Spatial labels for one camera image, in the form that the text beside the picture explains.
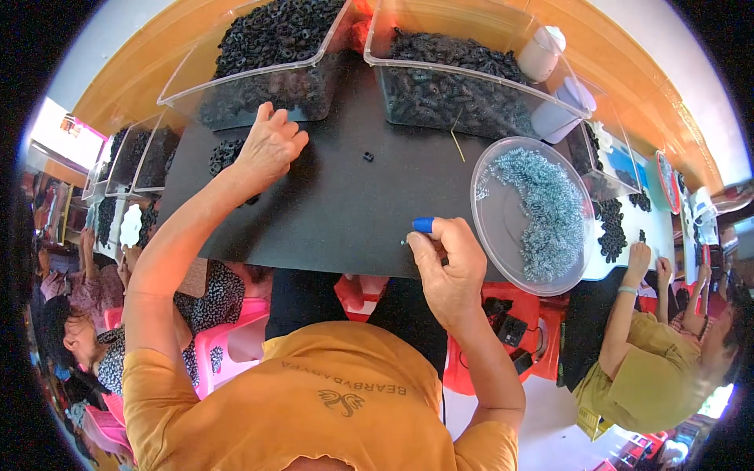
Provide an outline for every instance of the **round plastic tray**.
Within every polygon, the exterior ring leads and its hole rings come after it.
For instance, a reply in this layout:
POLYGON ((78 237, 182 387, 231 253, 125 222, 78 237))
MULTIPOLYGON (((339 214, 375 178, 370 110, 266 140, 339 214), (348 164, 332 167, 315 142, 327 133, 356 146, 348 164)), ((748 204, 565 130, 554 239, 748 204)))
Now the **round plastic tray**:
POLYGON ((528 137, 515 136, 501 139, 489 146, 477 161, 471 178, 471 212, 474 214, 474 224, 484 250, 500 273, 514 285, 533 295, 556 296, 570 290, 581 280, 592 253, 592 244, 595 242, 592 201, 576 170, 549 145, 528 137), (567 274, 549 283, 528 281, 523 274, 521 235, 529 226, 529 218, 521 211, 521 196, 518 190, 513 185, 502 185, 494 176, 485 173, 495 158, 519 147, 539 151, 552 164, 559 164, 583 197, 584 249, 577 263, 567 274), (477 183, 482 183, 489 191, 487 197, 478 201, 475 198, 477 183))

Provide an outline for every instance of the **hand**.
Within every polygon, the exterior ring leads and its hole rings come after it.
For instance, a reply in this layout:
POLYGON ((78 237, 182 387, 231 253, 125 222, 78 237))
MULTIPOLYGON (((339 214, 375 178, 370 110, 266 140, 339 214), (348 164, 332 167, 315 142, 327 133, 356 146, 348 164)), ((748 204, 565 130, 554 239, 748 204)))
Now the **hand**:
POLYGON ((643 242, 634 243, 628 255, 628 270, 626 270, 626 274, 623 276, 623 285, 631 288, 639 288, 639 284, 647 274, 651 258, 652 251, 647 244, 643 242))
POLYGON ((273 111, 270 102, 259 106, 249 137, 238 159, 231 165, 241 175, 259 181, 260 188, 251 188, 254 192, 248 197, 266 190, 288 173, 290 163, 299 157, 309 142, 306 131, 299 131, 299 124, 295 121, 288 121, 288 111, 278 109, 274 114, 273 111))
POLYGON ((81 229, 81 239, 78 241, 78 248, 85 255, 92 255, 94 251, 94 229, 81 229))
POLYGON ((121 265, 128 266, 128 271, 133 273, 136 270, 136 262, 141 256, 142 249, 139 246, 125 247, 123 249, 123 263, 121 265))
POLYGON ((673 266, 670 264, 670 260, 659 257, 655 267, 657 268, 657 287, 665 288, 670 285, 670 280, 673 278, 673 266))
POLYGON ((699 283, 699 288, 702 289, 703 287, 710 284, 710 280, 712 279, 712 268, 710 268, 707 264, 702 264, 699 267, 699 274, 697 275, 697 283, 699 283))
POLYGON ((47 249, 40 249, 37 253, 39 259, 39 267, 41 268, 42 275, 50 273, 50 253, 47 249))
POLYGON ((128 269, 128 263, 125 261, 118 265, 118 277, 120 277, 124 289, 128 289, 128 282, 131 281, 131 271, 128 269))
POLYGON ((432 234, 412 232, 406 239, 414 252, 427 304, 440 325, 458 339, 476 321, 486 323, 481 291, 487 257, 468 223, 461 218, 435 218, 432 234), (432 240, 440 241, 447 251, 448 265, 442 266, 432 240))

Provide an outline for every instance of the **orange shirt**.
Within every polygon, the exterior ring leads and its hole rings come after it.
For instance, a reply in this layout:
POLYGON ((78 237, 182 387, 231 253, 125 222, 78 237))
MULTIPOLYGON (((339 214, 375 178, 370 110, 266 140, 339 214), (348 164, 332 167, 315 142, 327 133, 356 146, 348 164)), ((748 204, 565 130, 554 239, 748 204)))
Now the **orange shirt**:
POLYGON ((517 469, 517 437, 504 424, 478 424, 452 442, 437 373, 390 332, 319 323, 264 348, 262 363, 204 401, 166 356, 129 353, 124 413, 139 469, 279 471, 322 456, 358 471, 517 469))

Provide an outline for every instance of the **mustard yellow shirt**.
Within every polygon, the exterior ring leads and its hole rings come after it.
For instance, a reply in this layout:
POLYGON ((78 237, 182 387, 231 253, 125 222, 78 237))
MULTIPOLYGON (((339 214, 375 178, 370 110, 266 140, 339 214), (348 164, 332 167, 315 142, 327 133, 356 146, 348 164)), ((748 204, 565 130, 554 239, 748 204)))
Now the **mustard yellow shirt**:
POLYGON ((717 385, 698 380, 700 348, 652 313, 633 312, 615 381, 595 363, 574 394, 580 407, 636 433, 669 430, 699 411, 717 385))
POLYGON ((124 415, 139 469, 279 471, 329 456, 358 471, 517 469, 504 424, 455 443, 432 365, 365 323, 320 323, 265 342, 258 366, 199 401, 185 369, 153 350, 124 361, 124 415))

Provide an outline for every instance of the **wrist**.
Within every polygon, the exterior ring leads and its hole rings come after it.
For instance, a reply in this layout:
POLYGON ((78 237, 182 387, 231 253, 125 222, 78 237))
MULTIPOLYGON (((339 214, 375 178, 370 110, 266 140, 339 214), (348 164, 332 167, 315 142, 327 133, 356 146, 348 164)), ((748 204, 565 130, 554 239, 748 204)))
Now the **wrist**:
POLYGON ((242 204, 255 194, 262 193, 265 189, 260 178, 252 176, 253 173, 242 170, 236 164, 225 168, 211 183, 216 182, 223 198, 234 203, 234 207, 242 204))
POLYGON ((621 286, 628 286, 629 288, 634 288, 638 291, 643 279, 644 277, 638 277, 635 274, 626 273, 623 276, 623 281, 621 281, 621 286))
POLYGON ((462 350, 466 350, 469 345, 477 343, 484 335, 492 334, 492 328, 487 321, 487 315, 484 313, 482 306, 474 307, 463 322, 457 326, 449 326, 448 333, 461 345, 462 350))

